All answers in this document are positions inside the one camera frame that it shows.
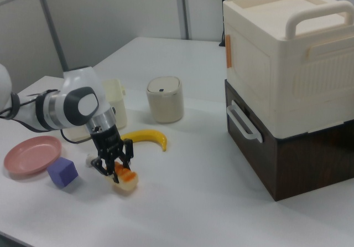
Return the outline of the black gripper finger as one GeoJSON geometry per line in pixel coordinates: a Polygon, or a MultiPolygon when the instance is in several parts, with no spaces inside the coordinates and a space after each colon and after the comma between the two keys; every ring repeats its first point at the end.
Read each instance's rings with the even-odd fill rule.
{"type": "Polygon", "coordinates": [[[114,183],[119,184],[118,175],[115,171],[115,159],[113,152],[109,152],[105,157],[98,156],[91,161],[91,166],[98,170],[102,175],[110,177],[114,183]]]}
{"type": "Polygon", "coordinates": [[[131,159],[134,157],[133,141],[128,138],[123,140],[123,149],[121,161],[124,168],[129,168],[131,159]]]}

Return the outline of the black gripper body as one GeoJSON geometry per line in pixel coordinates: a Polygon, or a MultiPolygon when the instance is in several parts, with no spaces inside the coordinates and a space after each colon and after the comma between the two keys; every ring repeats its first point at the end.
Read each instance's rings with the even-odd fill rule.
{"type": "Polygon", "coordinates": [[[123,141],[116,125],[107,130],[97,129],[91,138],[100,158],[118,158],[123,154],[123,141]]]}

